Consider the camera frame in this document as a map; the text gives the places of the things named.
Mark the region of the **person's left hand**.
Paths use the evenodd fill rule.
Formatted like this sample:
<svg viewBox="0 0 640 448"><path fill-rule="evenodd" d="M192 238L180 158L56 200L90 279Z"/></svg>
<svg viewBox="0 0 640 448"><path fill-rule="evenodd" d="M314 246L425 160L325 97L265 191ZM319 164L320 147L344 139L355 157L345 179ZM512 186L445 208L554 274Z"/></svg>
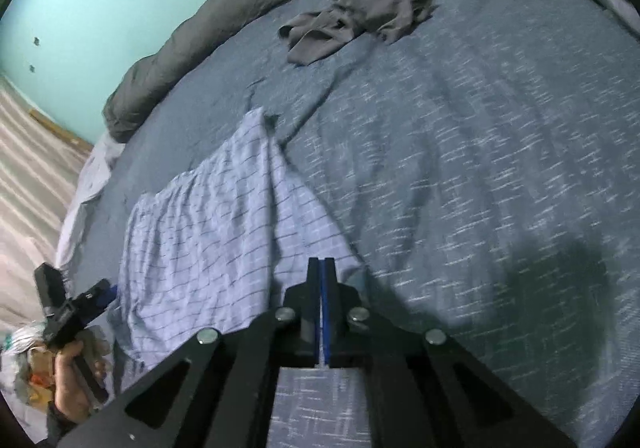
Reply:
<svg viewBox="0 0 640 448"><path fill-rule="evenodd" d="M76 340L67 343L55 355L53 403L67 420L81 424L93 410L92 394L85 390L84 379L78 376L76 359L84 359L89 354L92 375L104 382L111 365L106 356L111 353L105 334L99 326L80 332Z"/></svg>

